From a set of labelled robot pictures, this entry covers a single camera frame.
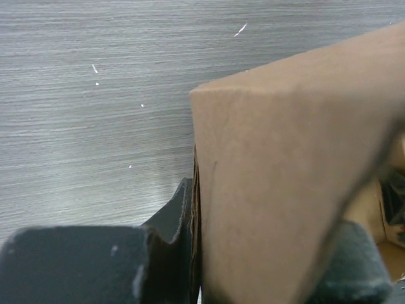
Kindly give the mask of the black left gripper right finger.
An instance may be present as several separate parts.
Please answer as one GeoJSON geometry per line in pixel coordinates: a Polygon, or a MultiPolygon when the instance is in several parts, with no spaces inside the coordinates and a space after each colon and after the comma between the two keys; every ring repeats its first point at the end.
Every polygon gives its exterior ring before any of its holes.
{"type": "Polygon", "coordinates": [[[384,303],[394,290],[371,234],[343,220],[326,271],[304,301],[310,303],[384,303]]]}

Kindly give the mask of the spare cardboard blank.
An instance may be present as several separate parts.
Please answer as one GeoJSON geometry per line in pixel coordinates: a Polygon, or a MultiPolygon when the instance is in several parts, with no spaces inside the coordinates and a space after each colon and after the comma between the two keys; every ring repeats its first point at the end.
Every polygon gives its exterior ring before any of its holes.
{"type": "Polygon", "coordinates": [[[404,24],[190,93],[204,303],[303,303],[342,219],[383,234],[378,180],[402,160],[404,24]]]}

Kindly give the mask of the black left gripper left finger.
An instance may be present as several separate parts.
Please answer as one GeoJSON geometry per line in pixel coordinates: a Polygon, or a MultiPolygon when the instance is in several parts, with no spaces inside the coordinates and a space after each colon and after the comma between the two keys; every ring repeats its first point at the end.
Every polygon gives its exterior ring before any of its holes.
{"type": "Polygon", "coordinates": [[[28,227],[1,248],[2,303],[196,303],[192,180],[138,226],[28,227]]]}

